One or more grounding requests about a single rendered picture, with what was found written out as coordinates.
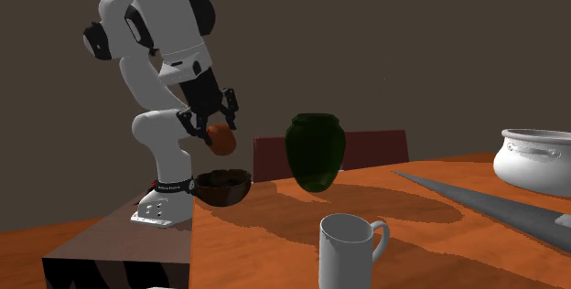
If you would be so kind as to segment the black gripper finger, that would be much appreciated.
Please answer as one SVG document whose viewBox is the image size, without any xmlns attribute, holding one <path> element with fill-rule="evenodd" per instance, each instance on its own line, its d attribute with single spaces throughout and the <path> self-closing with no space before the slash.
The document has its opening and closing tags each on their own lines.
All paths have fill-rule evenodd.
<svg viewBox="0 0 571 289">
<path fill-rule="evenodd" d="M 208 116 L 195 114 L 191 109 L 177 111 L 176 116 L 187 133 L 202 139 L 206 145 L 212 145 L 212 140 L 207 132 Z"/>
<path fill-rule="evenodd" d="M 231 130 L 236 130 L 235 125 L 236 113 L 239 111 L 239 105 L 236 99 L 234 89 L 225 88 L 221 91 L 226 104 L 220 105 L 220 112 L 225 116 L 226 123 Z"/>
</svg>

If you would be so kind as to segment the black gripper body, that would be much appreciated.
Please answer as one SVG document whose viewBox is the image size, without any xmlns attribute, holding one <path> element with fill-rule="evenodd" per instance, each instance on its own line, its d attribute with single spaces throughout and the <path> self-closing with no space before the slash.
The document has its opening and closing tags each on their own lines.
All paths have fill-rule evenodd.
<svg viewBox="0 0 571 289">
<path fill-rule="evenodd" d="M 196 79 L 179 84 L 191 112 L 196 116 L 196 128 L 205 129 L 208 118 L 222 106 L 222 92 L 212 68 L 202 72 Z"/>
</svg>

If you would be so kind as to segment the orange round fruit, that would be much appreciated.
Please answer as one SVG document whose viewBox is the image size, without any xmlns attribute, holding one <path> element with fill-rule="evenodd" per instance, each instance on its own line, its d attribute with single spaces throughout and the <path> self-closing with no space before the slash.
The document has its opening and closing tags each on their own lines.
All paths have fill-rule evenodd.
<svg viewBox="0 0 571 289">
<path fill-rule="evenodd" d="M 230 155 L 236 148 L 236 139 L 233 130 L 227 123 L 212 124 L 207 128 L 211 139 L 209 149 L 215 155 Z"/>
</svg>

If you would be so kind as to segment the dark brown bowl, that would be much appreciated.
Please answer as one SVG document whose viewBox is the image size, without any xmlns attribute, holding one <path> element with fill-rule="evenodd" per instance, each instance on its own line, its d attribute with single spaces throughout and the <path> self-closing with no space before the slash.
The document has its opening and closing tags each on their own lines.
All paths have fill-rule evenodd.
<svg viewBox="0 0 571 289">
<path fill-rule="evenodd" d="M 249 193 L 252 175 L 242 169 L 219 169 L 200 174 L 194 179 L 191 193 L 213 207 L 229 207 Z"/>
</svg>

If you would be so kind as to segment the dark green vase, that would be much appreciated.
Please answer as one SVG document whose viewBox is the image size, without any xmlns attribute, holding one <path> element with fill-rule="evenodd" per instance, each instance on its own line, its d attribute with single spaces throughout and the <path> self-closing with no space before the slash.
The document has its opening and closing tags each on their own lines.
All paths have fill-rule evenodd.
<svg viewBox="0 0 571 289">
<path fill-rule="evenodd" d="M 345 148 L 345 132 L 339 119 L 330 113 L 300 113 L 286 130 L 285 150 L 290 171 L 307 192 L 323 192 L 333 184 Z"/>
</svg>

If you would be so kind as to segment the brown patterned robot stand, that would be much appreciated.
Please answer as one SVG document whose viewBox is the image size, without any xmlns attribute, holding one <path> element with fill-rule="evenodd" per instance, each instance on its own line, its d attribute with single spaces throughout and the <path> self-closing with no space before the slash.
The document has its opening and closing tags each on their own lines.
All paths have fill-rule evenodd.
<svg viewBox="0 0 571 289">
<path fill-rule="evenodd" d="M 192 221 L 133 223 L 136 196 L 42 258 L 47 289 L 189 289 Z"/>
</svg>

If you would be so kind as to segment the dark red chair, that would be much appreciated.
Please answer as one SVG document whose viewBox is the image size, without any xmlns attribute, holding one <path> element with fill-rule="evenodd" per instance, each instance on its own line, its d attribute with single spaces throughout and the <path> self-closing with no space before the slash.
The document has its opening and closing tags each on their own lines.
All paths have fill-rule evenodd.
<svg viewBox="0 0 571 289">
<path fill-rule="evenodd" d="M 341 170 L 385 166 L 409 161 L 405 130 L 346 132 Z M 292 177 L 283 136 L 253 139 L 253 181 Z"/>
</svg>

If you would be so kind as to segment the white mug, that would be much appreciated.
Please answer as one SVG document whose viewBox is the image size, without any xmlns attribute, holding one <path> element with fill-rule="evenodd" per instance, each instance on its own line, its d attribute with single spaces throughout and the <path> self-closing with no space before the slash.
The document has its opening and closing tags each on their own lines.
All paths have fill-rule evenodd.
<svg viewBox="0 0 571 289">
<path fill-rule="evenodd" d="M 389 226 L 335 213 L 319 225 L 319 289 L 372 289 L 372 267 L 390 239 Z"/>
</svg>

